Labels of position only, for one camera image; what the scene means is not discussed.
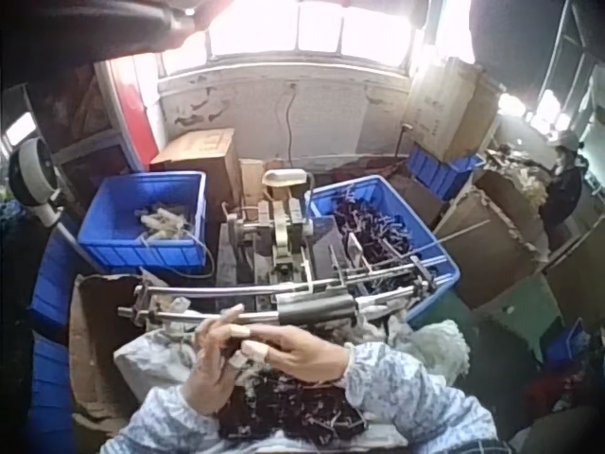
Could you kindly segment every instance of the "hand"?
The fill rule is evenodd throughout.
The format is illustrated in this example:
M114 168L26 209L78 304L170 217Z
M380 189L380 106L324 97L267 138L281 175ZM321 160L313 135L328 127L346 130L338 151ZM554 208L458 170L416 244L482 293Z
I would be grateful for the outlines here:
M295 326L253 324L255 340L242 342L242 353L309 383L340 380L349 365L349 350L322 340Z
M196 331L195 345L200 348L198 362L181 392L189 406L199 414L219 411L231 396L238 370L223 357L221 348L230 338L250 335L246 326L231 324L243 311L243 305L232 307L219 320L206 321Z

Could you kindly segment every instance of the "worker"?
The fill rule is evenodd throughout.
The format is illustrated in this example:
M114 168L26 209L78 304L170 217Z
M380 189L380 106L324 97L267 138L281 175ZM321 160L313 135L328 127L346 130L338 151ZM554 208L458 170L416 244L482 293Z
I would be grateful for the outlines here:
M557 163L551 170L551 181L546 187L547 198L540 207L540 217L548 236L551 251L557 247L556 231L576 209L582 192L582 179L587 169L578 150L584 147L573 131L563 131L548 145L557 151Z
M413 452L513 452L498 441L492 415L476 398L445 386L410 355L378 342L349 349L294 326L231 324L242 311L242 305L236 306L201 327L203 350L187 381L152 389L101 454L239 454L271 447L271 439L236 444L218 436L214 415L229 400L238 372L221 355L221 346L232 337L250 337L241 347L249 358L263 359L299 380L344 388L352 406L391 422Z

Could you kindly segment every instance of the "blue bin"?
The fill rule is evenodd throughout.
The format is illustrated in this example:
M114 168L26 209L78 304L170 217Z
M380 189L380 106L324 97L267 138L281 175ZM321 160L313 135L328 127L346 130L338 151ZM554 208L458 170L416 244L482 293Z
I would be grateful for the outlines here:
M485 160L476 154L442 163L418 145L407 159L407 169L442 201L457 196L473 170L484 165Z
M63 215L61 222L72 232L75 231L67 216ZM79 263L80 258L74 248L55 229L46 243L29 305L29 313L34 321L50 332L59 332L67 325Z
M334 198L337 194L349 190L350 194L358 199L368 201L374 208L385 215L401 216L407 230L411 233L411 246L414 249L421 248L434 241L437 241L431 231L423 224L416 216L416 213L409 205L397 194L387 181L380 176L370 176L350 180L344 183L336 183L316 189L313 192L312 199L312 216L329 216L334 213L335 203ZM407 318L414 318L425 312L437 299L451 288L460 278L460 271L456 263L452 260L445 249L436 244L430 248L426 248L421 252L423 259L445 255L447 261L437 265L438 275L451 274L452 280L439 287L435 293L424 301L416 304L409 310Z
M206 213L206 175L201 172L138 173L106 178L86 214L78 242L110 270L136 271L172 268L193 271L203 267L205 252L193 239L149 241L134 214L154 203L183 205L193 220L192 235L203 242Z
M565 329L548 347L547 364L555 369L565 367L588 348L589 339L590 336L582 328L581 319L577 319L571 328Z
M34 342L31 407L25 431L28 452L76 452L69 353L64 346L40 337Z

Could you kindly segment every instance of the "hat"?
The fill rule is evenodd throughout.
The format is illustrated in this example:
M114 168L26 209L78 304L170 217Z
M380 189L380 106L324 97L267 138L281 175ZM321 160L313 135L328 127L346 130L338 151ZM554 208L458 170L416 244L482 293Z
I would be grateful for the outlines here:
M559 135L550 139L548 145L551 147L565 147L572 151L578 151L579 139L575 132L567 130L559 132Z

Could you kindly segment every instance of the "sleeve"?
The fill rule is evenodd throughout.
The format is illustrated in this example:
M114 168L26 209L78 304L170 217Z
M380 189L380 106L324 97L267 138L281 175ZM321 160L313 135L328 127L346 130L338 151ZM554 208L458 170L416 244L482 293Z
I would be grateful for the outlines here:
M101 454L196 452L219 443L218 422L193 410L181 387L153 388L130 423Z
M352 349L342 384L352 406L390 421L419 453L497 440L492 414L475 397L434 378L412 356L365 343Z

